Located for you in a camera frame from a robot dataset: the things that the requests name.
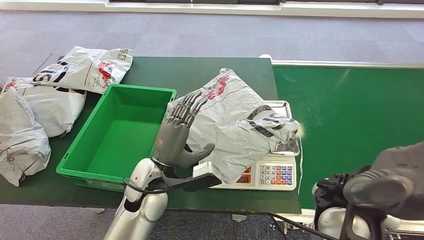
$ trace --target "green crate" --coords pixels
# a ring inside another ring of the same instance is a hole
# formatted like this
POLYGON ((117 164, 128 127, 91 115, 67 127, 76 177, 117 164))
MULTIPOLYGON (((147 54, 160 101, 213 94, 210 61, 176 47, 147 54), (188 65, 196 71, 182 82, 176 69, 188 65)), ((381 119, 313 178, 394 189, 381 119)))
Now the green crate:
POLYGON ((153 144, 174 89, 110 85, 56 168, 80 186, 123 191, 153 144))

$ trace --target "plastic mailer bag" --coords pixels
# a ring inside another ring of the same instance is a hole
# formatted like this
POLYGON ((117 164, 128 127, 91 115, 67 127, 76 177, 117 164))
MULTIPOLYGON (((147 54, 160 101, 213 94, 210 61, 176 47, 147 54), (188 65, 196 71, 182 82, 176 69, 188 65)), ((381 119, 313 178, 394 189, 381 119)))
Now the plastic mailer bag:
POLYGON ((84 90, 35 85, 29 77, 10 77, 4 89, 8 88, 17 89, 29 103, 35 120, 44 127, 49 138, 71 131, 87 95, 84 90))
MULTIPOLYGON (((231 69, 222 68, 200 91, 197 101, 207 98, 207 102, 194 119, 187 145, 199 151, 206 144, 215 144, 200 163, 211 161, 217 177, 226 184, 235 183, 279 143, 287 143, 299 127, 296 120, 275 113, 231 69)), ((181 98, 168 104, 167 114, 181 98)))
POLYGON ((0 94, 0 175, 15 186, 47 167, 49 139, 28 102, 10 87, 0 94))
POLYGON ((119 84, 133 63, 133 50, 74 47, 61 60, 34 78, 43 85, 87 90, 102 94, 108 85, 119 84))

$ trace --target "red print on bag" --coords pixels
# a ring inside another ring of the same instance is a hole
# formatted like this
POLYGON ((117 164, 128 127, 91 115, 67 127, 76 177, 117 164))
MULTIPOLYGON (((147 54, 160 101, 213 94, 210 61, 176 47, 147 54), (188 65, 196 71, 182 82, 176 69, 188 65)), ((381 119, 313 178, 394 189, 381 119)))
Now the red print on bag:
POLYGON ((18 89, 18 87, 16 86, 16 78, 12 78, 7 84, 6 86, 4 86, 4 92, 7 92, 9 88, 14 88, 14 89, 18 89))
POLYGON ((98 72, 101 74, 101 78, 103 79, 103 88, 107 88, 109 85, 109 79, 112 77, 112 70, 114 68, 114 64, 107 63, 101 61, 98 65, 98 72))
POLYGON ((97 66, 98 72, 101 73, 103 80, 111 79, 111 73, 114 67, 112 63, 101 61, 97 66))
POLYGON ((203 92, 203 97, 212 100, 216 96, 223 94, 224 89, 227 85, 226 81, 229 79, 227 76, 220 77, 212 87, 208 87, 206 91, 203 92))

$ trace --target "black cable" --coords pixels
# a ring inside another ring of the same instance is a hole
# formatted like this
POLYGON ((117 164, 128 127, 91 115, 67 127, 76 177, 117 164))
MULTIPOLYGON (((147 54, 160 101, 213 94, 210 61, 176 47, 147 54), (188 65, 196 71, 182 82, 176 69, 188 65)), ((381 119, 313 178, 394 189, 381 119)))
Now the black cable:
POLYGON ((131 184, 131 182, 127 181, 125 178, 122 178, 122 181, 129 188, 131 188, 131 189, 133 189, 133 190, 135 190, 135 191, 137 191, 139 193, 142 193, 142 194, 163 194, 163 193, 166 193, 166 192, 168 192, 170 190, 170 188, 160 189, 160 190, 153 190, 153 191, 144 190, 144 189, 141 189, 141 188, 138 188, 138 187, 134 186, 133 184, 131 184))
POLYGON ((322 232, 320 232, 320 231, 317 231, 317 230, 315 230, 315 229, 312 229, 312 228, 306 227, 306 226, 304 226, 303 224, 300 224, 300 223, 298 223, 298 222, 292 221, 292 220, 290 220, 290 219, 288 219, 288 218, 285 218, 285 217, 280 216, 280 215, 278 215, 278 214, 275 214, 275 213, 273 213, 273 212, 268 212, 268 215, 269 215, 269 216, 271 216, 271 217, 273 217, 273 218, 281 219, 281 220, 283 220, 283 221, 284 221, 284 222, 286 222, 286 223, 289 223, 289 224, 291 224, 291 225, 293 225, 293 226, 295 226, 295 227, 297 227, 297 228, 300 228, 300 229, 302 229, 302 230, 305 230, 306 232, 311 233, 311 234, 313 234, 313 235, 316 235, 316 236, 318 236, 318 237, 320 237, 320 238, 327 239, 327 240, 338 240, 338 239, 337 239, 337 238, 335 238, 335 237, 332 237, 332 236, 330 236, 330 235, 327 235, 327 234, 322 233, 322 232))
POLYGON ((285 240, 289 240, 289 238, 287 237, 287 234, 284 232, 284 230, 281 228, 280 224, 278 223, 278 221, 276 220, 275 217, 270 216, 270 218, 272 218, 272 220, 274 221, 274 224, 276 225, 276 227, 278 228, 279 232, 282 234, 282 236, 284 237, 285 240))

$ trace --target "gray carpet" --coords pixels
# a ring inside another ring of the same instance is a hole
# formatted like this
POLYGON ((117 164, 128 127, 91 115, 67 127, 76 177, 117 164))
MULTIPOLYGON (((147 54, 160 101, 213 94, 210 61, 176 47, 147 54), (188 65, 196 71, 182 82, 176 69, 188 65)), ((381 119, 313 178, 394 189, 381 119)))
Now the gray carpet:
MULTIPOLYGON (((7 77, 31 77, 75 45, 134 48, 136 56, 424 63, 423 30, 424 21, 413 19, 0 11, 0 87, 7 77)), ((113 214, 0 205, 0 240, 100 240, 113 214)), ((264 215, 237 223, 230 214, 166 212, 151 239, 282 239, 270 223, 264 215)), ((309 238, 298 230, 290 236, 309 238)))

